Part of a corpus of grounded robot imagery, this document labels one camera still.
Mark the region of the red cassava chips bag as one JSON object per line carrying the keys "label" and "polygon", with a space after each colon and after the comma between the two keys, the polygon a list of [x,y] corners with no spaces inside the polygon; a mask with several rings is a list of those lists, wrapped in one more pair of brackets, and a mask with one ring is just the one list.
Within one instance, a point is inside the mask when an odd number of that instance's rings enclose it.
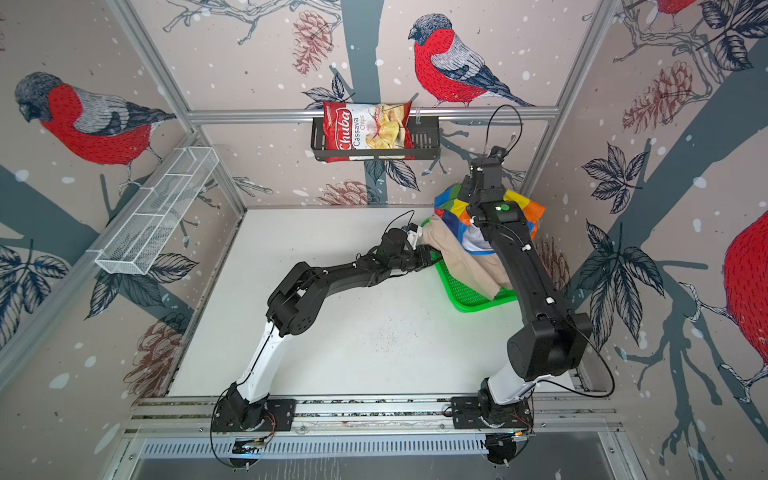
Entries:
{"label": "red cassava chips bag", "polygon": [[400,104],[323,103],[324,151],[339,152],[325,162],[365,160],[355,155],[363,150],[411,149],[413,141],[407,127],[411,102]]}

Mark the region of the aluminium horizontal frame bar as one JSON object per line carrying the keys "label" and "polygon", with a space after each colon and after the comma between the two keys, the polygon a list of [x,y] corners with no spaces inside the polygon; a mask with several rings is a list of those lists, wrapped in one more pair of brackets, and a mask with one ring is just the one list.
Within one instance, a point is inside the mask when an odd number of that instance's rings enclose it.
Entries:
{"label": "aluminium horizontal frame bar", "polygon": [[[410,117],[439,117],[444,121],[487,121],[492,115],[495,120],[510,118],[512,121],[551,121],[560,116],[561,109],[556,106],[544,107],[452,107],[427,108],[413,107]],[[194,110],[187,114],[189,122],[196,126],[232,125],[232,124],[278,124],[312,122],[322,118],[323,110],[297,109],[254,109],[254,110]]]}

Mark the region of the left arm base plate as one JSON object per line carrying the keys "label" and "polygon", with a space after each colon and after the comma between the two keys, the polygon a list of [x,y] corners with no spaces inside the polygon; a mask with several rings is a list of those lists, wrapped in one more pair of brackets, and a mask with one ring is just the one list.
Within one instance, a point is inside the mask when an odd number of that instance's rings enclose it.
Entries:
{"label": "left arm base plate", "polygon": [[291,429],[296,401],[262,399],[249,403],[239,397],[225,397],[214,408],[213,433],[287,432]]}

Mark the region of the green plastic tray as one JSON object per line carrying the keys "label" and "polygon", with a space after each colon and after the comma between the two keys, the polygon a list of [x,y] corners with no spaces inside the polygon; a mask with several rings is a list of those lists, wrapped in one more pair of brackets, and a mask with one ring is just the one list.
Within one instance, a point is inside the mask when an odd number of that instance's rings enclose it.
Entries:
{"label": "green plastic tray", "polygon": [[[422,223],[422,228],[429,219]],[[513,289],[502,288],[493,300],[487,300],[476,291],[456,280],[448,271],[441,253],[433,248],[433,257],[440,257],[436,261],[438,275],[443,283],[446,294],[454,307],[463,313],[476,313],[496,306],[504,305],[517,300],[517,295]]]}

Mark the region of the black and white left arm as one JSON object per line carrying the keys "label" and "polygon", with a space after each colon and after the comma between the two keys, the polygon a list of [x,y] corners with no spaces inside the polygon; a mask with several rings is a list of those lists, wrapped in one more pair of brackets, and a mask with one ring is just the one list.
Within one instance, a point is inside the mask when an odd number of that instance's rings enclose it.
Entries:
{"label": "black and white left arm", "polygon": [[390,278],[435,265],[442,256],[429,245],[412,245],[408,232],[386,231],[378,245],[354,261],[335,266],[293,266],[267,301],[266,324],[241,377],[228,386],[211,414],[212,433],[287,432],[297,401],[273,399],[270,388],[288,342],[316,321],[327,297],[353,288],[370,288]]}

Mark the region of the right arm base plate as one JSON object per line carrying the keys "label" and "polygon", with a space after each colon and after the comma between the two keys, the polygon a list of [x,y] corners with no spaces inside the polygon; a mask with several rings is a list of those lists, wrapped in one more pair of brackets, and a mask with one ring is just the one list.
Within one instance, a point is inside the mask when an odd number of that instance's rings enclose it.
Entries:
{"label": "right arm base plate", "polygon": [[453,426],[458,430],[528,430],[533,426],[533,416],[527,401],[499,405],[490,397],[456,396],[450,399],[449,410]]}

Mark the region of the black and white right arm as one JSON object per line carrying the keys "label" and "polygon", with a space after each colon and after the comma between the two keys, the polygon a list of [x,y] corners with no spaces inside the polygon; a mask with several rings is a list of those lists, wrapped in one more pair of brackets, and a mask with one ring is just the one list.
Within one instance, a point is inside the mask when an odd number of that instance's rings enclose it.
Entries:
{"label": "black and white right arm", "polygon": [[507,150],[494,146],[471,161],[459,199],[468,203],[471,224],[499,257],[520,306],[523,327],[507,341],[508,362],[481,383],[480,417],[492,427],[523,425],[519,410],[540,383],[580,363],[592,323],[574,311],[540,259],[522,208],[506,200],[502,164]]}

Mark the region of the rainbow striped shorts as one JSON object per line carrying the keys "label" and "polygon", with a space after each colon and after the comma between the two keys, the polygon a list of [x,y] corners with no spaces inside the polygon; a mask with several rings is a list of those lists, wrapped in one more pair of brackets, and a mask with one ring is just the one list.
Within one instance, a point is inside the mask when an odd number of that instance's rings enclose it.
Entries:
{"label": "rainbow striped shorts", "polygon": [[[491,245],[484,239],[480,229],[471,224],[470,215],[467,212],[469,204],[459,199],[461,189],[461,184],[455,183],[438,195],[434,201],[435,213],[469,254],[492,255]],[[507,190],[503,199],[518,204],[526,218],[529,234],[534,239],[546,208],[512,190]]]}

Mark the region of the beige shorts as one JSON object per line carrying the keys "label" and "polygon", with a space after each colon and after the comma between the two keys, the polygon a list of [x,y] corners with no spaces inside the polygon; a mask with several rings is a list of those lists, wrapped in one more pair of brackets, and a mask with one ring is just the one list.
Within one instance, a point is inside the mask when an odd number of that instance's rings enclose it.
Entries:
{"label": "beige shorts", "polygon": [[449,273],[456,280],[485,299],[493,300],[502,288],[512,289],[499,256],[468,253],[437,214],[433,214],[423,227],[422,242],[441,253]]}

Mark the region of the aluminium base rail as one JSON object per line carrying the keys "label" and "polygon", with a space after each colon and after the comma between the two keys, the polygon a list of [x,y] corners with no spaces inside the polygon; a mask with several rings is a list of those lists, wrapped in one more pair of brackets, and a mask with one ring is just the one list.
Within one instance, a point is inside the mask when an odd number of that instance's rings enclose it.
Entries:
{"label": "aluminium base rail", "polygon": [[[527,400],[533,426],[518,429],[467,429],[453,426],[446,394],[363,396],[275,396],[297,401],[292,427],[283,435],[429,434],[467,432],[611,432],[623,424],[606,399],[588,399],[569,393],[537,393]],[[151,398],[139,403],[124,427],[127,435],[266,435],[266,432],[212,433],[213,397]]]}

